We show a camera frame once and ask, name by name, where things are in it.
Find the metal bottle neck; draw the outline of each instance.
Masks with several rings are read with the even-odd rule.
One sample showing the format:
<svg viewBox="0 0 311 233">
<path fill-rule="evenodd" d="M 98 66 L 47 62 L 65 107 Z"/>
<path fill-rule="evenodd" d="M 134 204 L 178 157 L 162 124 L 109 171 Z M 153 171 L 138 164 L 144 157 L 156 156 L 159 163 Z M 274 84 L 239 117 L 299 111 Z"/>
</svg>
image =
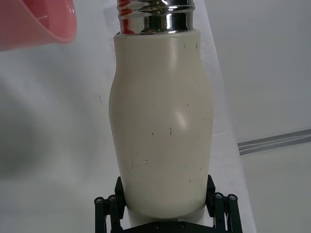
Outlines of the metal bottle neck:
<svg viewBox="0 0 311 233">
<path fill-rule="evenodd" d="M 120 34 L 193 30 L 193 0 L 118 0 Z"/>
</svg>

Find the white backdrop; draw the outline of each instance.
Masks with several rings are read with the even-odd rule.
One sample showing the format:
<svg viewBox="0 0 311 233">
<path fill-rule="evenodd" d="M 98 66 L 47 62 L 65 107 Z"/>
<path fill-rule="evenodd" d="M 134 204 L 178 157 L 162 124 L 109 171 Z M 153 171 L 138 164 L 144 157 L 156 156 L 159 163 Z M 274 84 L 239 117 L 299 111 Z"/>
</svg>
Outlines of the white backdrop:
<svg viewBox="0 0 311 233">
<path fill-rule="evenodd" d="M 0 53 L 0 232 L 94 231 L 93 200 L 112 194 L 119 176 L 108 119 L 115 5 L 76 0 L 72 44 Z M 210 174 L 217 190 L 238 195 L 244 231 L 254 233 L 204 1 L 196 7 L 215 98 Z"/>
</svg>

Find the pink bowl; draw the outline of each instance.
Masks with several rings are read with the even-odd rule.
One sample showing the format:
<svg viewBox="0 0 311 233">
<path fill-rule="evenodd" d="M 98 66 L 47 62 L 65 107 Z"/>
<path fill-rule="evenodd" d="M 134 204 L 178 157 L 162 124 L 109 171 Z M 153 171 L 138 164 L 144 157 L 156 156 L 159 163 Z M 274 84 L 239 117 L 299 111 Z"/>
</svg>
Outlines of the pink bowl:
<svg viewBox="0 0 311 233">
<path fill-rule="evenodd" d="M 72 0 L 0 0 L 0 51 L 70 43 L 76 31 Z"/>
</svg>

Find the bottle body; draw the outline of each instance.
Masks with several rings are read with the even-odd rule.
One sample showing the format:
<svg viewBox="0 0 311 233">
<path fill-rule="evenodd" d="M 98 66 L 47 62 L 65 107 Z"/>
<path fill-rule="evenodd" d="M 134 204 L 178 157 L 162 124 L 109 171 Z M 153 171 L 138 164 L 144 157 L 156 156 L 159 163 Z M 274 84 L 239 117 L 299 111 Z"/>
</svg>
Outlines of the bottle body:
<svg viewBox="0 0 311 233">
<path fill-rule="evenodd" d="M 157 219 L 204 207 L 212 97 L 200 32 L 117 35 L 109 116 L 128 208 Z"/>
</svg>

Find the white bottle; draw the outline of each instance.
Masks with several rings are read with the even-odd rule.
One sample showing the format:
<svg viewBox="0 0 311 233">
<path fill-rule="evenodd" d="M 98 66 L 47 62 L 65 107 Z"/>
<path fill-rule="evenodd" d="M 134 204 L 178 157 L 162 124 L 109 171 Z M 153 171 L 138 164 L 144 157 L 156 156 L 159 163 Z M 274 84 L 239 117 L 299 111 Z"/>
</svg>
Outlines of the white bottle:
<svg viewBox="0 0 311 233">
<path fill-rule="evenodd" d="M 109 115 L 132 226 L 204 212 L 212 96 L 193 1 L 174 2 L 119 0 Z"/>
</svg>

